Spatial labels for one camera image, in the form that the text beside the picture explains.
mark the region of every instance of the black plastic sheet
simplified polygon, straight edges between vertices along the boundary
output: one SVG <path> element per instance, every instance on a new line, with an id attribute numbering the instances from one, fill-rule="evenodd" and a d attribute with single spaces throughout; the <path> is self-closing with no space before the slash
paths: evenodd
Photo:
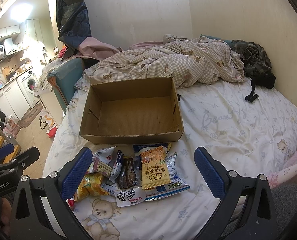
<path id="1" fill-rule="evenodd" d="M 56 0 L 56 22 L 58 40 L 67 47 L 64 57 L 73 55 L 85 38 L 91 36 L 84 0 Z"/>

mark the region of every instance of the metal screw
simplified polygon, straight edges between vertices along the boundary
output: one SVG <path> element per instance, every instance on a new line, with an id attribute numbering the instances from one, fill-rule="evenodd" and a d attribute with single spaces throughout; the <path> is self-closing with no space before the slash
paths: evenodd
<path id="1" fill-rule="evenodd" d="M 27 181 L 28 176 L 24 175 L 21 177 L 21 181 Z"/>
<path id="2" fill-rule="evenodd" d="M 261 180 L 266 180 L 266 176 L 264 174 L 260 174 L 259 177 L 260 177 Z"/>
<path id="3" fill-rule="evenodd" d="M 55 178 L 55 177 L 57 176 L 57 172 L 56 172 L 56 171 L 52 171 L 52 172 L 49 174 L 49 176 L 50 176 L 51 178 Z"/>
<path id="4" fill-rule="evenodd" d="M 230 175 L 231 177 L 236 177 L 238 174 L 237 174 L 236 171 L 229 171 L 229 175 Z"/>

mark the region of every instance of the ceiling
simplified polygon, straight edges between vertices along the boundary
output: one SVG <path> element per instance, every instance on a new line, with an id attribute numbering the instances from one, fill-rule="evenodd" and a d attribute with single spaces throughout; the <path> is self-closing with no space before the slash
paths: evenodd
<path id="1" fill-rule="evenodd" d="M 20 24 L 18 21 L 11 19 L 10 14 L 12 8 L 22 3 L 27 3 L 33 6 L 33 9 L 28 19 L 50 18 L 48 0 L 16 0 L 15 3 L 13 3 L 13 5 L 1 17 L 0 28 Z"/>

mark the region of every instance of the washing machine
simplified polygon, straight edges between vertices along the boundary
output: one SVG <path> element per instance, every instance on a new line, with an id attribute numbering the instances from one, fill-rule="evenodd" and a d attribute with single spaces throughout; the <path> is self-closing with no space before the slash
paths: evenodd
<path id="1" fill-rule="evenodd" d="M 38 81 L 32 70 L 28 70 L 17 77 L 17 83 L 21 89 L 26 101 L 28 102 L 30 108 L 33 108 L 37 102 L 38 98 L 33 96 L 33 90 L 37 86 Z"/>

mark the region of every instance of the cardboard box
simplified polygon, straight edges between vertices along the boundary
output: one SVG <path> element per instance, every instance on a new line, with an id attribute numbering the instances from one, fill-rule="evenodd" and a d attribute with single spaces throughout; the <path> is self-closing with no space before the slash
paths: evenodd
<path id="1" fill-rule="evenodd" d="M 183 131 L 172 77 L 91 84 L 80 128 L 80 136 L 90 142 L 172 142 Z"/>

